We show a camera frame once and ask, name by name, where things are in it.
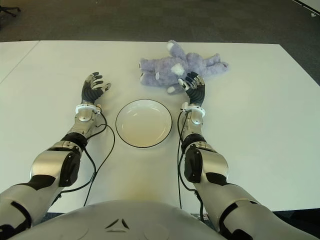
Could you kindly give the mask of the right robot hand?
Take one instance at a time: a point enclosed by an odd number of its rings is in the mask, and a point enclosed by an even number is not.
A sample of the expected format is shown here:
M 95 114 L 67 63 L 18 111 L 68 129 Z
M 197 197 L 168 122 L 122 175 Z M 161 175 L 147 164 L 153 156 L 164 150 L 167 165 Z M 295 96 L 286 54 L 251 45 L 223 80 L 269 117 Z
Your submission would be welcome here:
M 189 72 L 187 76 L 178 79 L 178 83 L 189 97 L 189 104 L 201 107 L 205 100 L 205 82 L 196 72 Z

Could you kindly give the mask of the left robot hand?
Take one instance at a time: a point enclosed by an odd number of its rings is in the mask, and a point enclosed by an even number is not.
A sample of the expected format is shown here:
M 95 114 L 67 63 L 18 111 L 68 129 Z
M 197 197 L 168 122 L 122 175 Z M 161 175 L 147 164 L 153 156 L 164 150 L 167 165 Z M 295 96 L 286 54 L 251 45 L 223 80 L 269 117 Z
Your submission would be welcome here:
M 84 81 L 81 91 L 81 103 L 94 104 L 106 91 L 111 88 L 110 82 L 105 82 L 99 72 L 91 73 Z

